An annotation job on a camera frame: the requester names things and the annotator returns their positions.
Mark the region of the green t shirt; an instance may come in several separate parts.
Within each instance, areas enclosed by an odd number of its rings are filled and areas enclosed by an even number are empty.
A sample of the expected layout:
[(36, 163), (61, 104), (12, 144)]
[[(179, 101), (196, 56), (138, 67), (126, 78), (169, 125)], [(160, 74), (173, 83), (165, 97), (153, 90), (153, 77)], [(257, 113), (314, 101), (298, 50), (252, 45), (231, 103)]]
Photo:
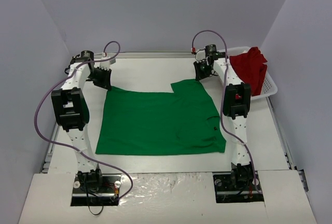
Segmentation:
[(194, 79), (171, 84), (172, 92), (107, 92), (96, 146), (98, 155), (175, 156), (223, 153), (219, 113)]

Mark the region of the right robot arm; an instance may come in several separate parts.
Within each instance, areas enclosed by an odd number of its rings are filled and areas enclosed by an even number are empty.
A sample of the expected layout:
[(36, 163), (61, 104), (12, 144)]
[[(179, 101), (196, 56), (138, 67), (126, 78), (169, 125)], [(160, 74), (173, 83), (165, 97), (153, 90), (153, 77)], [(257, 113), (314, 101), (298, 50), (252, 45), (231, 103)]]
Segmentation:
[(230, 183), (242, 189), (253, 178), (251, 159), (247, 151), (246, 122), (251, 104), (251, 86), (236, 74), (225, 52), (217, 51), (215, 45), (203, 49), (191, 49), (195, 56), (196, 80), (217, 75), (224, 86), (221, 104), (221, 128), (232, 145)]

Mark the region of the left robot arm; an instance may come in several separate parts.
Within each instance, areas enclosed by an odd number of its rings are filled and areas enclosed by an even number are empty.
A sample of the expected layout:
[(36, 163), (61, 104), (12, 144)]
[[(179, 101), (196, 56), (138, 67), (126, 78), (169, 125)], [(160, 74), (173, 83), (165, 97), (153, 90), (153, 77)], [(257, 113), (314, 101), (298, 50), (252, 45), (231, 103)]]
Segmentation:
[(102, 62), (95, 67), (94, 53), (84, 50), (70, 64), (66, 80), (60, 89), (53, 90), (51, 100), (57, 124), (67, 133), (75, 149), (77, 159), (77, 178), (83, 190), (98, 192), (104, 187), (104, 178), (94, 158), (88, 136), (90, 114), (83, 88), (87, 80), (105, 90), (111, 90), (110, 62)]

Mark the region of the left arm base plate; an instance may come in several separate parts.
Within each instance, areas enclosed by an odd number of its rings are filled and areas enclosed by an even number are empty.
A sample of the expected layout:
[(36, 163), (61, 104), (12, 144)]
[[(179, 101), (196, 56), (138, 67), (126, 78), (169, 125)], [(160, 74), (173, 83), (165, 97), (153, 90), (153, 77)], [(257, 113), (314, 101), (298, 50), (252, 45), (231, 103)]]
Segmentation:
[(117, 206), (121, 187), (121, 175), (103, 175), (102, 184), (98, 189), (88, 187), (75, 176), (72, 190), (71, 206)]

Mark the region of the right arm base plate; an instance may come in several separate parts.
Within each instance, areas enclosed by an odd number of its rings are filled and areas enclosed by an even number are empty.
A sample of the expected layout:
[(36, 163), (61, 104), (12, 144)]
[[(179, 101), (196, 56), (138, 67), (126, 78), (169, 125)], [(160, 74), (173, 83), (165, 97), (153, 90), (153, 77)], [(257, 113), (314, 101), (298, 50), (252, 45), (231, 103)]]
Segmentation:
[(264, 202), (263, 194), (257, 192), (252, 179), (233, 181), (230, 172), (213, 173), (216, 203), (253, 203)]

